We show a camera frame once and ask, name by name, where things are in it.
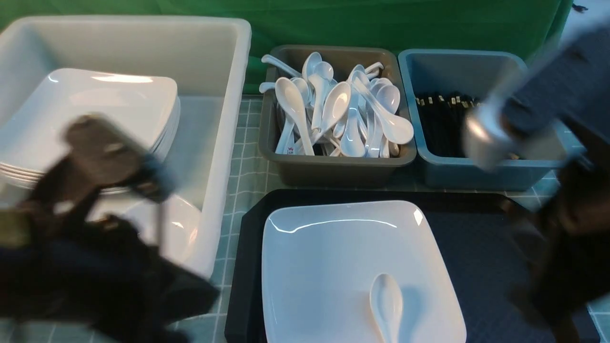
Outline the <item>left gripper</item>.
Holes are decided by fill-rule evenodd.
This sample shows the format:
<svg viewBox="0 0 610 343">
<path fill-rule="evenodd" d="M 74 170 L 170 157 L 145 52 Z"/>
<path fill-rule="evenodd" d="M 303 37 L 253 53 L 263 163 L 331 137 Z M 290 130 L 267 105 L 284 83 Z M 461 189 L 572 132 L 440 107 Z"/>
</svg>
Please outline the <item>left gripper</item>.
<svg viewBox="0 0 610 343">
<path fill-rule="evenodd" d="M 157 241 L 113 213 L 88 221 L 101 189 L 126 185 L 157 204 Z M 30 321 L 84 323 L 120 343 L 188 343 L 168 324 L 208 313 L 209 280 L 161 256 L 170 178 L 151 154 L 62 158 L 13 208 L 1 210 L 1 317 L 25 341 Z"/>
</svg>

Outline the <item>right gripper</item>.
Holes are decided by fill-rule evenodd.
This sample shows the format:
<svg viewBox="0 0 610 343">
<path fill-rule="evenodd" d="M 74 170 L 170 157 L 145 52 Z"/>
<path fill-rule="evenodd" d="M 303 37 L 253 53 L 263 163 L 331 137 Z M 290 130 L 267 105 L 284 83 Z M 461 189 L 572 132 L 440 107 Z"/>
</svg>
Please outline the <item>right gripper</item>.
<svg viewBox="0 0 610 343">
<path fill-rule="evenodd" d="M 507 298 L 557 343 L 579 343 L 573 313 L 609 293 L 609 136 L 581 124 L 569 128 L 585 150 L 562 167 L 555 195 L 535 212 L 503 207 L 531 276 Z"/>
</svg>

